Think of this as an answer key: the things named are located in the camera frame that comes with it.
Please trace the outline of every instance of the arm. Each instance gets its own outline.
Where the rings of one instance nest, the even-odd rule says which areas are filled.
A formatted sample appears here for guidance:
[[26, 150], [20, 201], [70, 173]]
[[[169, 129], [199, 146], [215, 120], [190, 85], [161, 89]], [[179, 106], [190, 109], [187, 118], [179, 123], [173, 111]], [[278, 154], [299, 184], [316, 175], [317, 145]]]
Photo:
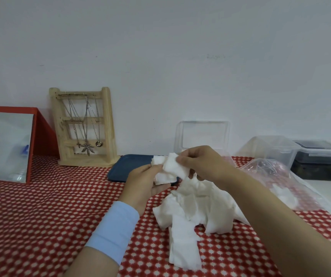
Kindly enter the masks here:
[[260, 182], [208, 146], [188, 149], [177, 161], [236, 200], [283, 276], [331, 276], [331, 242]]
[[153, 186], [162, 165], [145, 165], [133, 170], [122, 194], [103, 217], [89, 241], [64, 274], [65, 277], [117, 276], [119, 265], [147, 200], [170, 187]]

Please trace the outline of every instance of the pile of tissues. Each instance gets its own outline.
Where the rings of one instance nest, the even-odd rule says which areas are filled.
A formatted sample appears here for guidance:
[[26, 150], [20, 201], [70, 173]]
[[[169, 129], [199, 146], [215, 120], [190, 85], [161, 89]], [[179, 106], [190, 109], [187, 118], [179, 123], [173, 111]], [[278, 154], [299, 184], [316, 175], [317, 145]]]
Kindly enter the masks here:
[[[169, 230], [169, 262], [185, 270], [199, 270], [202, 268], [197, 244], [200, 237], [194, 231], [195, 226], [204, 225], [207, 234], [223, 234], [232, 231], [233, 219], [250, 224], [229, 193], [213, 182], [199, 181], [196, 175], [189, 179], [189, 169], [178, 164], [176, 157], [177, 154], [154, 156], [151, 162], [163, 164], [163, 171], [156, 175], [156, 184], [175, 182], [177, 177], [183, 179], [177, 190], [153, 208], [153, 213], [159, 227]], [[291, 209], [298, 203], [287, 188], [273, 185], [271, 191]]]

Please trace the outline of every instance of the blue tray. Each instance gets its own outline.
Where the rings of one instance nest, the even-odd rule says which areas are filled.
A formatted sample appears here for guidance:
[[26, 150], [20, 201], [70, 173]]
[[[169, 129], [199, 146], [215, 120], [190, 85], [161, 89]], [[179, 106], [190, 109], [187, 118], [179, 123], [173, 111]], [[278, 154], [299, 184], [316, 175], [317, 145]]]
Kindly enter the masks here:
[[122, 156], [108, 172], [108, 180], [112, 182], [125, 182], [128, 174], [137, 167], [150, 164], [153, 155], [126, 154]]

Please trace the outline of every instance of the wooden jewelry stand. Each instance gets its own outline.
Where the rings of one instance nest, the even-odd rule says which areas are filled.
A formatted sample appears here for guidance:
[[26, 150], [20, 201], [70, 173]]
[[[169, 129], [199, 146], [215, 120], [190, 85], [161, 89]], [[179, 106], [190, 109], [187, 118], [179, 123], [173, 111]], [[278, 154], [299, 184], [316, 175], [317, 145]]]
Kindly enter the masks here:
[[[54, 117], [54, 125], [57, 134], [60, 160], [59, 165], [67, 166], [88, 166], [88, 167], [112, 167], [119, 159], [117, 155], [117, 147], [114, 134], [111, 92], [109, 88], [102, 88], [101, 91], [95, 92], [62, 92], [58, 88], [50, 88], [49, 95], [52, 101], [52, 113]], [[63, 99], [70, 98], [71, 100], [102, 99], [103, 101], [103, 117], [86, 117], [88, 120], [99, 119], [99, 123], [104, 125], [105, 140], [103, 147], [106, 154], [76, 154], [75, 146], [77, 141], [72, 139], [68, 129], [69, 123], [82, 124], [84, 117], [78, 117], [78, 120], [73, 120], [66, 116], [66, 108], [63, 104]], [[96, 140], [89, 140], [90, 144], [95, 144]]]

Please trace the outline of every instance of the table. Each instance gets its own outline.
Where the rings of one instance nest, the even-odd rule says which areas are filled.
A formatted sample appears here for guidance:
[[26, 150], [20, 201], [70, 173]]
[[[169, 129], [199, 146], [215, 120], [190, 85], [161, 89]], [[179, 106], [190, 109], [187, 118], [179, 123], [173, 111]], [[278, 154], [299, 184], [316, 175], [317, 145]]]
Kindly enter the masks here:
[[[238, 166], [250, 159], [234, 157]], [[0, 182], [0, 276], [62, 276], [123, 189], [107, 180], [109, 168], [63, 167], [56, 158], [35, 156], [32, 169], [30, 185]], [[148, 201], [119, 276], [280, 275], [254, 230], [236, 221], [222, 235], [196, 227], [202, 270], [169, 264], [168, 231], [152, 213], [169, 192]], [[331, 241], [328, 212], [296, 213]]]

